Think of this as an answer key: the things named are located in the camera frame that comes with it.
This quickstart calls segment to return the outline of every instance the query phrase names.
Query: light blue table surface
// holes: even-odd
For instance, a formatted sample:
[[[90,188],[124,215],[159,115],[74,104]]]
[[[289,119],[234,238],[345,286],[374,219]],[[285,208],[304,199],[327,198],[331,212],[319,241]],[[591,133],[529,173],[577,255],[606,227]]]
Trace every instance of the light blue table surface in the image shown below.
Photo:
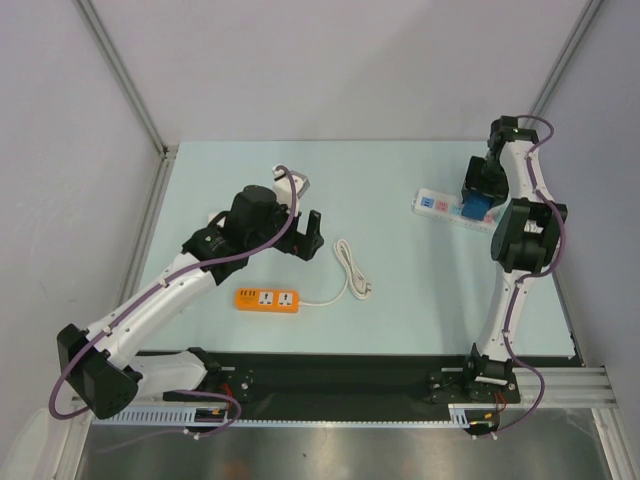
[[[310,262],[269,250],[174,318],[145,349],[354,354],[466,354],[486,320],[495,281],[491,235],[421,217],[411,202],[425,187],[459,195],[471,155],[484,142],[187,142],[180,145],[145,264],[146,285],[211,212],[228,209],[245,185],[272,185],[283,163],[309,176],[302,199],[322,213],[325,246]],[[544,169],[544,155],[541,154]],[[334,305],[296,315],[240,312],[240,287],[295,289],[332,299],[344,271],[332,244],[345,238],[373,284]],[[516,353],[573,355],[551,278],[531,289]]]

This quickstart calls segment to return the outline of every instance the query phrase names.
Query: white wall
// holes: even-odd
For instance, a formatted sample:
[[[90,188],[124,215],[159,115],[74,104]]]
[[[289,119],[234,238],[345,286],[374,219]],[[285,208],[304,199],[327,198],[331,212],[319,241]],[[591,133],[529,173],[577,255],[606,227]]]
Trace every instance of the white wall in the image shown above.
[[[94,0],[165,141],[485,139],[585,0]]]
[[[604,364],[640,454],[640,2],[609,2],[551,102],[549,189],[568,205],[561,281],[590,364]]]
[[[56,334],[114,307],[158,158],[69,0],[0,29],[0,464],[59,373]]]

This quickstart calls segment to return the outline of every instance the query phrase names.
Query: stainless steel surface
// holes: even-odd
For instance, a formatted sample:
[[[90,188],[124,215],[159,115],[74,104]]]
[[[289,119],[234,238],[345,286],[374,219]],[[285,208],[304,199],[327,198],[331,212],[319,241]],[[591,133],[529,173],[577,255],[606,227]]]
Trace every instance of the stainless steel surface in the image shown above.
[[[571,63],[571,60],[582,45],[582,41],[584,40],[587,32],[589,32],[593,27],[595,20],[598,14],[602,11],[602,7],[606,1],[607,0],[589,0],[586,3],[578,21],[567,38],[560,55],[558,55],[556,63],[553,65],[549,76],[545,80],[540,93],[531,107],[531,114],[542,115],[545,112],[549,101],[553,98],[553,94]],[[526,125],[530,126],[533,123],[535,123],[533,120],[527,120]]]
[[[593,410],[600,441],[614,480],[640,478],[640,466],[633,456],[620,410]]]
[[[197,442],[167,434],[98,452],[152,431],[93,426],[76,479],[612,478],[590,410],[539,411],[497,441],[461,430],[232,428]]]
[[[113,41],[109,37],[104,24],[100,20],[93,3],[91,0],[74,0],[74,3],[80,13],[80,16],[87,25],[87,28],[93,35],[96,45],[107,62],[109,69],[113,72],[118,85],[120,85],[122,93],[129,102],[129,105],[131,105],[134,114],[149,137],[149,140],[155,147],[158,155],[164,157],[164,145],[160,138],[160,134],[158,133],[158,129],[153,123],[153,120],[142,101],[142,97],[133,84],[133,80],[131,80],[129,72],[124,66],[124,63],[122,63],[120,55],[118,54]]]

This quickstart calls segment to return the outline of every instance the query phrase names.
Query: power cord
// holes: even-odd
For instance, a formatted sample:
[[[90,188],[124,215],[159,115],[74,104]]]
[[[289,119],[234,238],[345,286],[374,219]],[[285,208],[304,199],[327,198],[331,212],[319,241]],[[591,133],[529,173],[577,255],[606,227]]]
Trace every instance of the power cord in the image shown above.
[[[347,287],[353,293],[353,296],[358,300],[366,300],[371,296],[371,283],[366,279],[364,274],[360,271],[353,259],[353,252],[351,252],[351,246],[349,243],[341,238],[333,244],[333,251],[336,254],[336,258],[344,268],[347,278],[345,279],[344,286],[336,298],[325,303],[307,303],[300,302],[299,305],[305,307],[326,307],[332,305],[342,298],[344,292],[347,291]]]

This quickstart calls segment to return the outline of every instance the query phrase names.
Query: blue object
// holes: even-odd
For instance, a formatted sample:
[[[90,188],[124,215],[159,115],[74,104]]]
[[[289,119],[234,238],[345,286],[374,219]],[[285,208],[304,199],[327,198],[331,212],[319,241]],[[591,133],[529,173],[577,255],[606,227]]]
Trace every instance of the blue object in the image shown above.
[[[462,206],[462,216],[473,220],[484,220],[484,216],[491,208],[491,199],[481,193],[471,193]]]
[[[420,202],[420,205],[427,208],[433,208],[433,198],[422,197],[422,202]]]

